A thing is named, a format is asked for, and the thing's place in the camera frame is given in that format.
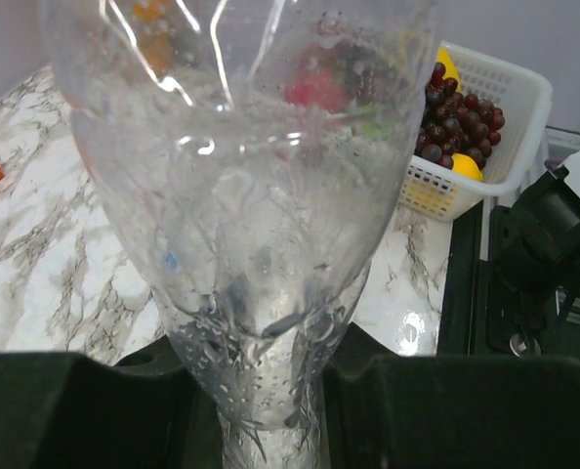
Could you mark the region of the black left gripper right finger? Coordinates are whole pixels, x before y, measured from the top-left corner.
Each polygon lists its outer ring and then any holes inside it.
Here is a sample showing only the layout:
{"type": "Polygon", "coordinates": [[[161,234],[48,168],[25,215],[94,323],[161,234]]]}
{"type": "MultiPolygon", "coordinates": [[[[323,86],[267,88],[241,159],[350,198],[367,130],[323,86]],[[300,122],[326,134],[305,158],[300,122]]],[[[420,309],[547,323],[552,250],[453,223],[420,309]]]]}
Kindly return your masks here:
{"type": "Polygon", "coordinates": [[[352,326],[323,374],[335,468],[580,468],[580,362],[400,357],[352,326]]]}

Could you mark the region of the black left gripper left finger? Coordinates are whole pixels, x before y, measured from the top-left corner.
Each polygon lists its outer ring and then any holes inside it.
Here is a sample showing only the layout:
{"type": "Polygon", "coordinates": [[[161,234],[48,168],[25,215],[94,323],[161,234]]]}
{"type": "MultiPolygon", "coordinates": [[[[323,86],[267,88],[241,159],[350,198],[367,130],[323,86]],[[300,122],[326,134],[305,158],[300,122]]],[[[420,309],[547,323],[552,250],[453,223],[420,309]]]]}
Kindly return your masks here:
{"type": "Polygon", "coordinates": [[[115,365],[0,353],[0,468],[219,468],[213,403],[162,337],[115,365]]]}

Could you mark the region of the clear plastic bottle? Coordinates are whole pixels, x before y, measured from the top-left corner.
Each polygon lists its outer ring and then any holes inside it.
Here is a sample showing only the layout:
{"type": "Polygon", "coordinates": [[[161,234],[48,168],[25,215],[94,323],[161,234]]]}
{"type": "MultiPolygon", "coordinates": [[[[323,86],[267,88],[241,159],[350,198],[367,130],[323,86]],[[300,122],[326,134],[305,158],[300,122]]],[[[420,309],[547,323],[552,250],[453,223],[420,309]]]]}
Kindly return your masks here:
{"type": "Polygon", "coordinates": [[[391,221],[436,1],[42,1],[105,215],[227,468],[317,468],[317,381],[391,221]]]}

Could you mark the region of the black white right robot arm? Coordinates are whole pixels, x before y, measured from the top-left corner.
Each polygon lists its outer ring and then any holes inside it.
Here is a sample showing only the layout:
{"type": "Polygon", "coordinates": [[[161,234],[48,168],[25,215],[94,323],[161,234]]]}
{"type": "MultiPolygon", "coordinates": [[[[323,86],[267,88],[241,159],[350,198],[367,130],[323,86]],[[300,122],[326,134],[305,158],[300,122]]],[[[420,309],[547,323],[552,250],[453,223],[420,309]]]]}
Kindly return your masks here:
{"type": "Polygon", "coordinates": [[[490,255],[498,290],[526,340],[548,349],[580,301],[580,150],[497,208],[490,255]]]}

